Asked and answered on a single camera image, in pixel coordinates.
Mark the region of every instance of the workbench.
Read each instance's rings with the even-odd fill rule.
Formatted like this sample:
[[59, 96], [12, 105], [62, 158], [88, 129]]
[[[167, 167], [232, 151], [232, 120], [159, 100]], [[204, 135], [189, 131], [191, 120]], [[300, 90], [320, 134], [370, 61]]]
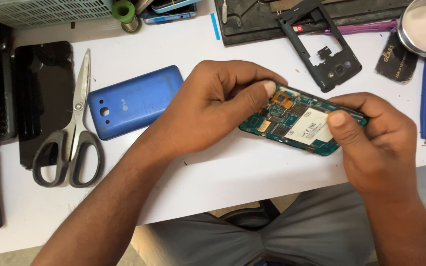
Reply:
[[[225, 47], [221, 40], [216, 40], [213, 30], [210, 14], [215, 13], [216, 23], [221, 22], [213, 1], [205, 0], [197, 6], [194, 18], [162, 25], [144, 24], [137, 34], [125, 33], [112, 18], [77, 22], [75, 29], [62, 24], [17, 31], [15, 47], [67, 40], [73, 47], [75, 75], [86, 49], [90, 48], [91, 91], [173, 64], [186, 79], [201, 60], [247, 60], [279, 73], [289, 86], [321, 98], [360, 91], [377, 94], [419, 124], [423, 61], [419, 60], [413, 79], [405, 86], [373, 72], [388, 33], [345, 35], [363, 69], [324, 94], [287, 38]], [[301, 39], [310, 43], [320, 42], [322, 37], [308, 35]], [[95, 132], [89, 112], [85, 124]], [[140, 129], [101, 142], [106, 155], [104, 175], [142, 132]], [[95, 161], [95, 154], [89, 149], [86, 162]], [[417, 166], [424, 165], [426, 145], [418, 139]], [[89, 167], [82, 170], [84, 176], [93, 171]], [[346, 181], [341, 149], [322, 157], [235, 129], [213, 147], [174, 160], [151, 192], [138, 224]], [[19, 164], [18, 143], [1, 146], [0, 198], [4, 226], [0, 229], [0, 253], [44, 244], [91, 190], [69, 185], [41, 187], [34, 182], [32, 172]], [[100, 230], [110, 230], [111, 226], [115, 225], [107, 224]]]

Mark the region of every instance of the solder wire spool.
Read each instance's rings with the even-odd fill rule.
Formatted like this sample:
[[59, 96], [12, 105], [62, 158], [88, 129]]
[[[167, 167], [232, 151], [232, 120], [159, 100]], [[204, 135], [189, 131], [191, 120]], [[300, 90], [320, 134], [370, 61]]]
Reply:
[[142, 26], [141, 19], [136, 17], [134, 11], [134, 5], [127, 0], [116, 2], [111, 10], [113, 17], [121, 22], [121, 27], [127, 33], [136, 33]]

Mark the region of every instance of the lg logo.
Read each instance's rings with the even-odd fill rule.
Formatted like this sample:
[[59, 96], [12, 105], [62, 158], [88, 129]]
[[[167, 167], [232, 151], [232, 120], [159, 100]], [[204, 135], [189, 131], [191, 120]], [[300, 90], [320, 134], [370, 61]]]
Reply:
[[126, 101], [124, 99], [121, 99], [121, 102], [123, 103], [123, 110], [127, 111]]

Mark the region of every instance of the black phone screen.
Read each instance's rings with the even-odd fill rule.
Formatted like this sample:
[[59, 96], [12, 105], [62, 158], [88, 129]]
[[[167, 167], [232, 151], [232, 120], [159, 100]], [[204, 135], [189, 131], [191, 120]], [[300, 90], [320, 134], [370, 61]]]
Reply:
[[[44, 140], [63, 129], [73, 113], [71, 45], [66, 41], [27, 45], [14, 51], [16, 105], [18, 108], [19, 156], [21, 165], [32, 169], [32, 161]], [[42, 166], [54, 165], [57, 147], [44, 155]]]

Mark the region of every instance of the blue tape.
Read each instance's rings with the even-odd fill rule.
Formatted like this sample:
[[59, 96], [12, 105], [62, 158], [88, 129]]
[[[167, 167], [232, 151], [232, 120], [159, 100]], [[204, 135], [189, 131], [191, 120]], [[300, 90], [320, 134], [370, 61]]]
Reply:
[[210, 16], [212, 17], [214, 34], [216, 35], [216, 40], [218, 41], [220, 39], [220, 32], [218, 31], [218, 26], [216, 26], [216, 18], [214, 18], [214, 13], [211, 13]]

